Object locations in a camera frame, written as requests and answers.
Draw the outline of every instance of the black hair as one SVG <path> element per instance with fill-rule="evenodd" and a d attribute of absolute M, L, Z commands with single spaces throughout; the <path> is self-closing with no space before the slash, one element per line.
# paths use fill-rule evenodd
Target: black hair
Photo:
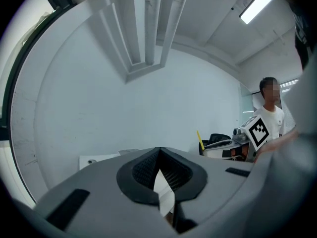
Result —
<path fill-rule="evenodd" d="M 260 91 L 263 98 L 264 98 L 263 88 L 265 88 L 267 85 L 272 85 L 273 83 L 277 83 L 277 79 L 275 77 L 265 77 L 264 79 L 261 80 Z"/>

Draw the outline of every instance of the ceiling light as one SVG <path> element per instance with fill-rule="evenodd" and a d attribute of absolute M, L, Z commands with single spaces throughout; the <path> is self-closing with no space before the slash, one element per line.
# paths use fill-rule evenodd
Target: ceiling light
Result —
<path fill-rule="evenodd" d="M 287 83 L 285 83 L 285 84 L 281 84 L 281 87 L 286 87 L 286 86 L 289 86 L 289 85 L 296 84 L 297 81 L 298 81 L 298 79 L 293 80 L 293 81 L 290 81 L 290 82 L 287 82 Z"/>
<path fill-rule="evenodd" d="M 240 18 L 249 24 L 252 19 L 270 2 L 271 0 L 252 0 L 252 2 L 240 14 Z"/>

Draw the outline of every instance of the man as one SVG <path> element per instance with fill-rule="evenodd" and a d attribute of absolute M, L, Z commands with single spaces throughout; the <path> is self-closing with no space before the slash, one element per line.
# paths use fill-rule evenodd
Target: man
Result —
<path fill-rule="evenodd" d="M 308 63 L 309 57 L 317 43 L 317 20 L 315 8 L 312 6 L 314 0 L 286 0 L 295 17 L 295 47 L 301 59 L 302 69 Z M 259 150 L 259 154 L 263 152 L 274 151 L 283 144 L 297 138 L 298 131 L 296 127 L 282 137 L 272 140 L 264 144 Z"/>
<path fill-rule="evenodd" d="M 275 105 L 279 100 L 280 86 L 273 77 L 266 77 L 260 82 L 260 91 L 265 104 L 254 112 L 261 115 L 267 125 L 269 137 L 267 142 L 277 139 L 285 134 L 285 114 L 282 109 Z"/>

